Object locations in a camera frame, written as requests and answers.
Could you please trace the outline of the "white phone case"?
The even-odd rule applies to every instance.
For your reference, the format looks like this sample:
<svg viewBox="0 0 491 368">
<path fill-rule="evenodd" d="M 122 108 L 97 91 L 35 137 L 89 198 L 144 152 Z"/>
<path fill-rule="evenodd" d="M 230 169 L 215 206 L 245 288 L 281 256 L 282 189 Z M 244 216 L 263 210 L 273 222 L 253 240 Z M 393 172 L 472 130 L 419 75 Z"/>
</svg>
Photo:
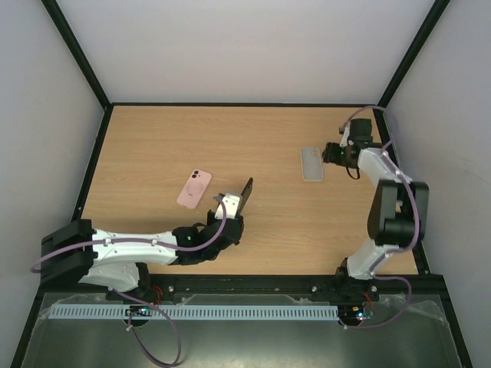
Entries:
<svg viewBox="0 0 491 368">
<path fill-rule="evenodd" d="M 321 182 L 324 179 L 321 151 L 315 146 L 300 149 L 302 178 L 307 182 Z"/>
</svg>

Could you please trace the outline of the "black phone from white case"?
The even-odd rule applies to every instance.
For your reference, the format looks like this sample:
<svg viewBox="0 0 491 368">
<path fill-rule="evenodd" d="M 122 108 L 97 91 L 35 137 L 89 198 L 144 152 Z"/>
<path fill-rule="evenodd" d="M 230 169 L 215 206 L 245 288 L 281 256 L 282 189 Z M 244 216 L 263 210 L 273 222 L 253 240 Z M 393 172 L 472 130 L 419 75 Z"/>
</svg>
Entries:
<svg viewBox="0 0 491 368">
<path fill-rule="evenodd" d="M 236 215 L 239 216 L 242 214 L 242 210 L 244 209 L 251 193 L 252 193 L 252 187 L 253 187 L 253 178 L 250 177 L 247 183 L 245 184 L 242 192 L 241 192 L 241 200 L 239 203 L 239 207 L 237 209 Z"/>
</svg>

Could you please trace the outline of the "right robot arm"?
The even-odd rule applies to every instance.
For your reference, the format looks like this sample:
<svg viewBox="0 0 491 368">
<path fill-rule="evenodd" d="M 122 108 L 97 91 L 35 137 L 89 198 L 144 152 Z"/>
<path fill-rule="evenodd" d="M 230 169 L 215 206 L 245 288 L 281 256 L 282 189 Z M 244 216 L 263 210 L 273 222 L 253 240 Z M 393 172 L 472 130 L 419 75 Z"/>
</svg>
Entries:
<svg viewBox="0 0 491 368">
<path fill-rule="evenodd" d="M 346 169 L 351 179 L 364 173 L 375 193 L 367 217 L 368 239 L 346 258 L 334 282 L 341 299 L 361 292 L 360 280 L 374 278 L 377 270 L 396 254 L 412 251 L 426 231 L 429 186 L 406 175 L 390 158 L 387 146 L 374 142 L 369 119 L 349 120 L 341 129 L 340 143 L 327 143 L 324 163 Z"/>
</svg>

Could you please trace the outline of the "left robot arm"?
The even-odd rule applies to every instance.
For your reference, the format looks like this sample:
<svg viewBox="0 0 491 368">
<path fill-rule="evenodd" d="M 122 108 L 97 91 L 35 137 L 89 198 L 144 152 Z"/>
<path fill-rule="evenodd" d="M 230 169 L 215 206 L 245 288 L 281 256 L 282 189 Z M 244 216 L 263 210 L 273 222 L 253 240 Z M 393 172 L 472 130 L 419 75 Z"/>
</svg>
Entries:
<svg viewBox="0 0 491 368">
<path fill-rule="evenodd" d="M 205 223 L 152 235 L 107 232 L 93 228 L 89 219 L 79 219 L 42 239 L 41 260 L 32 269 L 45 287 L 94 284 L 131 291 L 143 280 L 144 265 L 213 261 L 239 244 L 243 230 L 241 215 L 213 211 Z"/>
</svg>

